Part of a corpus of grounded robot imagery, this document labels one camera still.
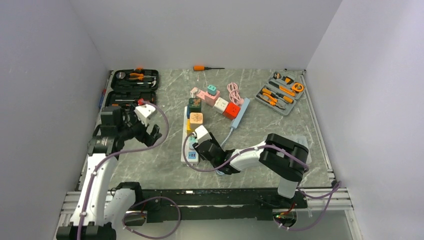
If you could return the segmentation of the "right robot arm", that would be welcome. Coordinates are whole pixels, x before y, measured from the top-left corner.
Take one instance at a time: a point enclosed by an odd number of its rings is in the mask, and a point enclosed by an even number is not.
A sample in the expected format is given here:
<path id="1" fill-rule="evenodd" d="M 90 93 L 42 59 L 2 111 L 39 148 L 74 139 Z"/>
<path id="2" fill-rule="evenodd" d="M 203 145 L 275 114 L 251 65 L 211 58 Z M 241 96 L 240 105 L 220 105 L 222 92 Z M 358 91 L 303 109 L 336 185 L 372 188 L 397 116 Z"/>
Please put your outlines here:
<path id="1" fill-rule="evenodd" d="M 264 141 L 248 148 L 223 150 L 209 132 L 206 139 L 197 140 L 192 146 L 214 170 L 224 175 L 238 174 L 253 167 L 265 166 L 270 169 L 280 177 L 275 200 L 282 208 L 289 207 L 295 201 L 297 186 L 309 169 L 309 149 L 275 133 L 268 134 Z"/>

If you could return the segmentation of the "black tool case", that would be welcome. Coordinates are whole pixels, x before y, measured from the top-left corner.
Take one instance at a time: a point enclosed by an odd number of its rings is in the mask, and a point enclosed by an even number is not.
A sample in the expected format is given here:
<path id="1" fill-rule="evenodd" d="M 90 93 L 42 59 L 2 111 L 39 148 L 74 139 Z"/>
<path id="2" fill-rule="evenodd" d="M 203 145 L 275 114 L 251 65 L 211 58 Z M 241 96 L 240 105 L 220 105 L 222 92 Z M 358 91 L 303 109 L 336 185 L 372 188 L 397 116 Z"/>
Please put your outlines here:
<path id="1" fill-rule="evenodd" d="M 155 104 L 159 82 L 160 74 L 156 69 L 138 67 L 111 71 L 104 106 L 119 106 L 129 110 L 131 104 L 138 100 Z"/>

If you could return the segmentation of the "pink power strip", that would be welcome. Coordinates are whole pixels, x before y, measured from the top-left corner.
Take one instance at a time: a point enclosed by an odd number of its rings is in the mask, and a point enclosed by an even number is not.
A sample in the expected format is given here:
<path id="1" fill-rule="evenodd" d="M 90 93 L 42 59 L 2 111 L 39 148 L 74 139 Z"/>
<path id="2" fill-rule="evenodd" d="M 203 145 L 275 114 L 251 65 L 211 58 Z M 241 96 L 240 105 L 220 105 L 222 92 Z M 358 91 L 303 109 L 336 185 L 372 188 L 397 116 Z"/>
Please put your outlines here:
<path id="1" fill-rule="evenodd" d="M 220 91 L 216 90 L 216 94 L 212 95 L 209 94 L 207 91 L 203 91 L 197 87 L 194 87 L 190 91 L 190 95 L 192 98 L 200 98 L 203 102 L 205 102 L 207 105 L 213 107 L 220 97 Z"/>

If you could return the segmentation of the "grey tool case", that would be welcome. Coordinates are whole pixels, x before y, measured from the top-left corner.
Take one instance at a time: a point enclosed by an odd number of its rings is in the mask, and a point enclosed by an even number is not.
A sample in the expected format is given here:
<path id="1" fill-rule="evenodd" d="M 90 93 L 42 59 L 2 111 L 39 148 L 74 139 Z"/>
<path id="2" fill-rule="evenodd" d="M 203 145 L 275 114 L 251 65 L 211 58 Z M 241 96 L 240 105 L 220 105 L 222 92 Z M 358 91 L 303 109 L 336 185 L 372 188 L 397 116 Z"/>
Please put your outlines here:
<path id="1" fill-rule="evenodd" d="M 305 92 L 305 70 L 275 71 L 259 89 L 255 99 L 276 113 L 287 116 Z"/>

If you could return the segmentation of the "white cube adapter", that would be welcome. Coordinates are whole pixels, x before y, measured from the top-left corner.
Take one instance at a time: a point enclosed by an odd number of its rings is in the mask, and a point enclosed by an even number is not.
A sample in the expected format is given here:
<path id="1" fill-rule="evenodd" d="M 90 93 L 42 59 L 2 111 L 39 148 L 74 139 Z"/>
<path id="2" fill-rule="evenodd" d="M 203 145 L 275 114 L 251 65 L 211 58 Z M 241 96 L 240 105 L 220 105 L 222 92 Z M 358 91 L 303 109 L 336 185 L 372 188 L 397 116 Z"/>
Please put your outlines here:
<path id="1" fill-rule="evenodd" d="M 228 107 L 229 102 L 221 97 L 218 97 L 213 105 L 213 109 L 219 114 L 223 114 Z"/>

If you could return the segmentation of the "white power strip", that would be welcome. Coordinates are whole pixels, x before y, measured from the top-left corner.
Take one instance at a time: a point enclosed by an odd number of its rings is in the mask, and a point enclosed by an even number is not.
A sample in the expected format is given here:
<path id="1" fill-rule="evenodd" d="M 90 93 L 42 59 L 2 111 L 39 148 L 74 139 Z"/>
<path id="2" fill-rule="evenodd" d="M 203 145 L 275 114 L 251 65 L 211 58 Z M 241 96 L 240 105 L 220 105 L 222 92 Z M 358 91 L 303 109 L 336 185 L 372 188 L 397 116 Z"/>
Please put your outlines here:
<path id="1" fill-rule="evenodd" d="M 184 110 L 183 110 L 183 130 L 182 130 L 182 140 L 181 143 L 183 144 L 188 132 L 187 132 L 187 111 L 188 111 L 188 107 L 185 106 Z M 193 144 L 196 143 L 196 139 L 193 136 L 190 136 L 188 138 L 188 140 L 186 141 L 184 148 L 181 148 L 181 154 L 180 154 L 180 162 L 183 164 L 186 164 L 185 159 L 187 159 L 187 161 L 192 164 L 192 165 L 197 165 L 200 162 L 199 159 L 199 155 L 198 153 L 195 151 L 195 149 L 193 148 Z"/>

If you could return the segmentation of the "light blue power strip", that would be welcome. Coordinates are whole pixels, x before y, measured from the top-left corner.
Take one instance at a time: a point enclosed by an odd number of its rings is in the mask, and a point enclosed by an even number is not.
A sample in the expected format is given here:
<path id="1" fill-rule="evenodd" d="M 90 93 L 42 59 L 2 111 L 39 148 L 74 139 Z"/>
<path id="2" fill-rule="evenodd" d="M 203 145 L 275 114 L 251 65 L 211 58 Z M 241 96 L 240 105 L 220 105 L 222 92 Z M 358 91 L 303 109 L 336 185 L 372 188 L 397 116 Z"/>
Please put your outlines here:
<path id="1" fill-rule="evenodd" d="M 238 112 L 236 118 L 233 119 L 232 122 L 231 122 L 231 125 L 230 125 L 230 128 L 231 129 L 235 130 L 235 129 L 238 128 L 238 126 L 239 126 L 239 124 L 240 124 L 240 122 L 241 122 L 241 120 L 242 120 L 242 118 L 243 118 L 243 116 L 244 116 L 244 114 L 245 114 L 245 112 L 246 112 L 249 104 L 250 104 L 250 99 L 247 98 L 247 97 L 245 97 L 243 99 L 243 104 L 240 107 L 240 111 Z"/>

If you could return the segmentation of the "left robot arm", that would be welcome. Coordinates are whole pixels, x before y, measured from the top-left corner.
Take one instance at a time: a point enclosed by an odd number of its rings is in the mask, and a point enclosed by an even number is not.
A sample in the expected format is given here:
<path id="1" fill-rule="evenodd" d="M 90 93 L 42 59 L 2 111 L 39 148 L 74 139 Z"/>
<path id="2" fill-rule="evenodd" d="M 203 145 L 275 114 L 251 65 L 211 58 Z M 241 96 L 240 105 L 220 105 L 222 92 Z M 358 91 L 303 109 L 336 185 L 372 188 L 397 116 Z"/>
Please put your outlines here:
<path id="1" fill-rule="evenodd" d="M 122 182 L 110 203 L 106 203 L 109 183 L 124 154 L 125 142 L 131 139 L 152 149 L 161 138 L 158 125 L 148 132 L 149 120 L 156 113 L 153 104 L 106 106 L 100 112 L 87 146 L 87 168 L 80 197 L 66 226 L 56 232 L 58 240 L 115 240 L 117 227 L 128 209 L 137 210 L 144 203 L 142 188 L 136 182 Z"/>

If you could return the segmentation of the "red cube adapter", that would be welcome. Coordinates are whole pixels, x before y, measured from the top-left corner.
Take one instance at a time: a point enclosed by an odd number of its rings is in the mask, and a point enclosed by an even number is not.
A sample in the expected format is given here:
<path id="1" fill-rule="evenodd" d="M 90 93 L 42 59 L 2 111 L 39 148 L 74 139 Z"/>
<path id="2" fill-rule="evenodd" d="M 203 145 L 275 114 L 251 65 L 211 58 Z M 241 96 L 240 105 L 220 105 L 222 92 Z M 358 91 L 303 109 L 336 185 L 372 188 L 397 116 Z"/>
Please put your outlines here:
<path id="1" fill-rule="evenodd" d="M 234 120 L 239 114 L 241 108 L 234 104 L 233 102 L 229 102 L 224 112 L 222 113 L 226 118 L 230 120 Z"/>

